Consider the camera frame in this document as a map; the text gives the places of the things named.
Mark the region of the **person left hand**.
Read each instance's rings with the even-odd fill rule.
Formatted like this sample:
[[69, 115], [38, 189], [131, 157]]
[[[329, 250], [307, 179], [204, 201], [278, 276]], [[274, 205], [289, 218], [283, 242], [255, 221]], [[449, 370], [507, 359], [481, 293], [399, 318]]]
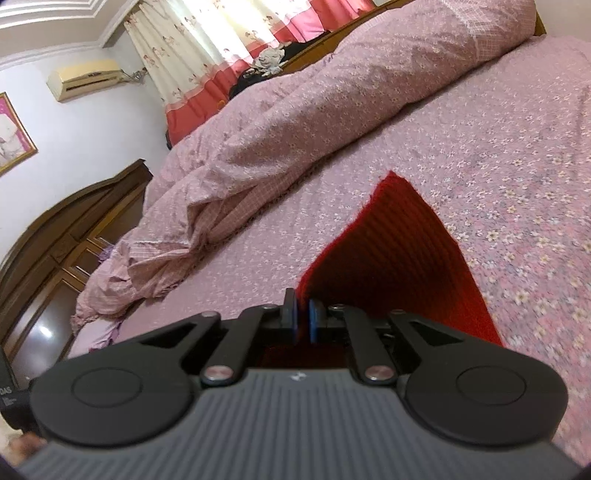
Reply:
[[18, 466], [47, 445], [44, 438], [33, 432], [24, 433], [8, 441], [2, 450], [2, 457], [11, 465]]

